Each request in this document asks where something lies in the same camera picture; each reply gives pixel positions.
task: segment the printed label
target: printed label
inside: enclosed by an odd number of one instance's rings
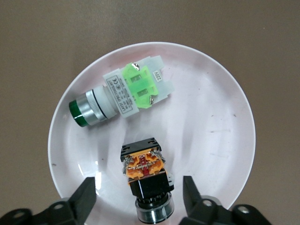
[[[163,78],[162,78],[161,73],[160,73],[159,70],[154,71],[154,72],[153,72],[153,76],[154,76],[154,78],[155,78],[155,80],[156,80],[157,82],[160,82],[160,81],[163,80]]]
[[[106,80],[108,87],[110,88],[115,102],[120,108],[120,112],[125,114],[133,110],[132,105],[134,104],[130,98],[130,92],[124,81],[117,75],[114,75]]]

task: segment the brown table surface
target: brown table surface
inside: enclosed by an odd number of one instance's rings
[[[0,216],[59,198],[47,139],[72,80],[114,49],[166,41],[216,59],[250,102],[255,161],[236,203],[299,224],[299,12],[300,1],[0,0]]]

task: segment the white plate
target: white plate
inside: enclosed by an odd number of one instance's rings
[[[175,91],[150,109],[124,119],[80,127],[68,103],[104,84],[102,76],[130,62],[161,55],[165,79]],[[175,211],[162,225],[186,216],[182,177],[191,175],[202,195],[229,208],[242,191],[254,159],[255,126],[249,103],[232,75],[195,49],[151,42],[115,50],[90,64],[70,84],[55,110],[48,141],[49,165],[61,197],[68,197],[87,176],[96,176],[97,202],[88,225],[133,225],[135,197],[122,175],[123,144],[155,137],[175,177]]]

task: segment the indicator lamp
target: indicator lamp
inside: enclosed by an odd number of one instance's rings
[[[70,112],[81,127],[109,119],[119,111],[126,118],[140,108],[150,108],[174,91],[171,81],[164,81],[160,56],[129,63],[103,76],[106,86],[98,86],[69,103]]]

